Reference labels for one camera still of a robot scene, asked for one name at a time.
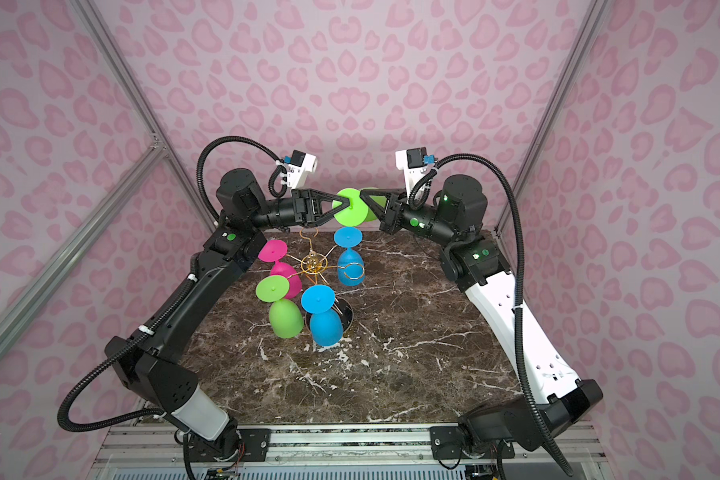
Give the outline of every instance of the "patterned backdrop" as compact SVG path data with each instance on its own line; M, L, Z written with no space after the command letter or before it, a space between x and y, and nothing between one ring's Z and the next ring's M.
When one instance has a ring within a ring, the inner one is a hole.
M63 0L0 2L0 314L150 142Z
M307 187L335 192L403 187L394 151L418 146L480 153L514 178L589 2L96 4L192 178L209 140L239 134L280 155L316 154ZM266 184L271 159L218 150L206 168L214 202L231 168ZM471 165L449 170L465 171L483 181L493 226L498 182Z
M528 303L603 387L618 478L720 478L720 2L616 2L567 105L521 201Z
M163 165L118 214L38 318L0 361L0 480L85 478L106 430L70 433L56 423L62 398L186 278L206 237ZM72 419L134 410L136 396L112 369L88 387Z

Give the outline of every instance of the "green disc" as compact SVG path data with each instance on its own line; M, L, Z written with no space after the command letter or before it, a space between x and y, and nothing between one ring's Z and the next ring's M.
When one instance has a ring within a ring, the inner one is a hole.
M290 283L282 275L270 275L256 285L256 296L262 302L275 302L288 293Z
M275 335L281 339L291 339L304 328L304 318L294 302L280 299L269 307L269 324Z
M360 200L360 190L356 188L345 188L338 192L339 197L349 198L349 206L336 214L336 221L344 226L357 226L365 222L370 210L364 201ZM333 201L333 208L341 205L337 200Z
M365 187L361 188L360 190L378 190L377 187ZM376 202L377 204L381 206L387 206L387 199L385 197L371 197L371 200ZM370 222L371 220L376 220L376 215L373 213L373 210L368 208L368 215L365 216L365 221Z

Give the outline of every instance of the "metal bracket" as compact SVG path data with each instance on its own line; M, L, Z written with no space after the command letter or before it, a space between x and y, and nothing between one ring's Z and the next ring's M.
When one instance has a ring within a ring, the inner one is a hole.
M464 434L464 430L457 426L430 427L429 437L429 445L432 447L432 457L434 457L435 460L458 460L459 458L465 459L466 457L470 457L473 460L491 458L495 456L495 453L491 455L491 447L495 447L493 451L496 452L500 442L500 440L490 442L480 446L479 451L470 452L470 450L472 450L470 441ZM504 445L504 448L501 450L501 457L514 458L514 447L511 443Z
M269 450L269 428L240 428L238 432L246 446L242 462L264 462ZM190 462L216 462L213 451L194 436L190 437Z

